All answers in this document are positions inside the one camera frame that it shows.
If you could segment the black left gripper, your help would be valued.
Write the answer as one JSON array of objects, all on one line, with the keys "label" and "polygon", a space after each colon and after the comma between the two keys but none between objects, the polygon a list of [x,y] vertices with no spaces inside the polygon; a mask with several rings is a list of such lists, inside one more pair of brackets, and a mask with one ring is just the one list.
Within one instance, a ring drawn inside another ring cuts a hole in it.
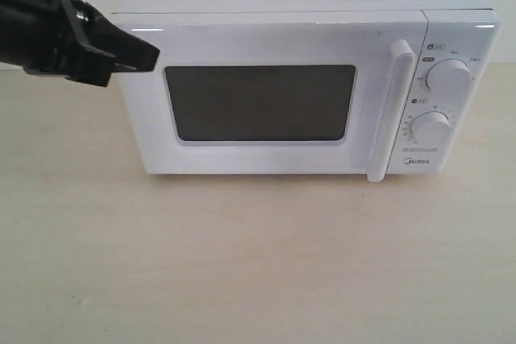
[{"label": "black left gripper", "polygon": [[1,0],[1,62],[31,75],[106,87],[111,73],[152,72],[159,54],[87,2]]}]

